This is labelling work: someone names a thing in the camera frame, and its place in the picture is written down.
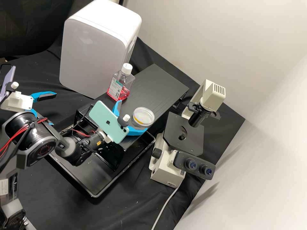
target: microscope focus knob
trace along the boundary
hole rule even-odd
[[[151,154],[154,158],[159,159],[161,157],[162,150],[158,148],[153,149],[153,153]]]

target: microscope power cable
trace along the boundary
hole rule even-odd
[[[157,225],[157,223],[158,223],[158,221],[159,221],[159,219],[160,219],[160,216],[161,216],[163,210],[165,209],[165,207],[166,207],[167,203],[170,201],[170,199],[175,195],[175,193],[176,193],[177,190],[179,189],[181,183],[178,185],[178,187],[173,191],[173,193],[169,196],[169,198],[168,198],[168,199],[166,200],[166,202],[164,203],[164,205],[163,205],[163,207],[162,207],[162,209],[161,209],[161,211],[160,211],[158,217],[156,218],[156,221],[154,222],[154,225],[153,225],[153,227],[151,228],[151,230],[154,230],[154,228],[156,227],[156,225]]]

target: white bottle cap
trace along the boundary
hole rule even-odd
[[[129,121],[130,116],[128,114],[126,114],[122,119],[127,122],[127,121]]]
[[[122,66],[122,72],[124,74],[131,74],[131,71],[132,71],[132,65],[130,65],[129,63],[124,63],[123,66]]]
[[[11,84],[12,89],[17,89],[18,86],[19,86],[19,84],[16,81],[12,82],[12,84]]]

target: black tray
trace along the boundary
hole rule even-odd
[[[93,198],[99,197],[155,142],[154,136],[145,132],[128,148],[116,170],[112,170],[99,156],[92,154],[82,165],[75,167],[54,151],[51,159],[76,181]]]

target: smartphone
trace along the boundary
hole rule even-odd
[[[96,102],[89,116],[116,144],[129,133],[129,128],[122,127],[117,121],[117,116],[102,101]]]

